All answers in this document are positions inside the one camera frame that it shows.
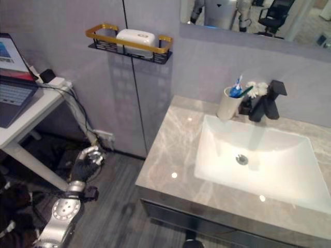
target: sink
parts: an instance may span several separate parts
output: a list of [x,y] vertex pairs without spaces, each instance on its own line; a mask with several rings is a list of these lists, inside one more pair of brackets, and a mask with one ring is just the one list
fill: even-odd
[[331,213],[309,138],[205,115],[194,175],[268,198]]

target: faucet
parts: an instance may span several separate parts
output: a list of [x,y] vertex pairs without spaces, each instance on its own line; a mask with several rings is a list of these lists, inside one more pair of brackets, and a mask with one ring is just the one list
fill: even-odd
[[262,96],[256,105],[251,107],[248,112],[244,113],[240,111],[239,113],[248,114],[249,120],[254,122],[260,122],[264,114],[271,120],[277,120],[279,118],[279,114],[275,100],[279,95],[288,95],[284,83],[281,81],[272,80],[268,87],[268,93]]

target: white cup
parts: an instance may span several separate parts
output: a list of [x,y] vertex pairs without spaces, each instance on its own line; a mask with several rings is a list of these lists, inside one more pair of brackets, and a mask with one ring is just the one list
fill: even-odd
[[224,89],[224,95],[222,96],[218,111],[216,112],[217,117],[220,118],[221,120],[230,120],[236,113],[240,103],[244,98],[244,97],[240,97],[240,98],[230,97],[229,94],[231,88],[232,87],[227,87]]

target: gold metal shelf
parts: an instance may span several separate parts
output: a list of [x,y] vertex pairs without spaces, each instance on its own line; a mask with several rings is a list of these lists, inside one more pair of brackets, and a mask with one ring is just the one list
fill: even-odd
[[[100,31],[101,29],[111,29],[115,31],[115,34],[117,35],[118,32],[118,27],[112,24],[99,24],[93,28],[90,28],[86,30],[85,34],[87,37],[93,39],[93,44],[89,45],[90,48],[95,48],[95,49],[100,49],[108,52],[113,52],[117,54],[122,54],[126,55],[129,57],[134,57],[158,64],[165,64],[169,57],[171,56],[172,52],[170,51],[170,48],[173,44],[173,38],[166,36],[166,35],[159,35],[159,47],[153,47],[153,46],[148,46],[148,45],[143,45],[143,44],[138,44],[134,43],[131,41],[126,41],[126,40],[119,40],[116,39],[115,37],[111,36],[105,36],[105,35],[98,35],[96,34],[97,31]],[[167,45],[164,47],[161,47],[162,42],[166,42]],[[138,49],[144,49],[150,52],[153,52],[153,58],[145,58],[139,55],[134,55],[134,54],[127,54],[125,52],[125,49],[123,49],[123,52],[119,52],[117,50],[117,44],[125,45],[133,47],[133,48],[138,48]]]

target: toothbrush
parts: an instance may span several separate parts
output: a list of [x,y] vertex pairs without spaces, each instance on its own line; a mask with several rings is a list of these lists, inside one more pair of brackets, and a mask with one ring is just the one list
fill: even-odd
[[243,75],[241,75],[235,85],[231,88],[230,90],[230,97],[233,97],[233,98],[238,98],[239,95],[242,93],[242,87],[240,85],[240,81],[243,79]]
[[253,89],[254,86],[250,86],[249,88],[245,89],[243,93],[241,93],[237,98],[245,96],[248,92],[250,92],[251,89]]

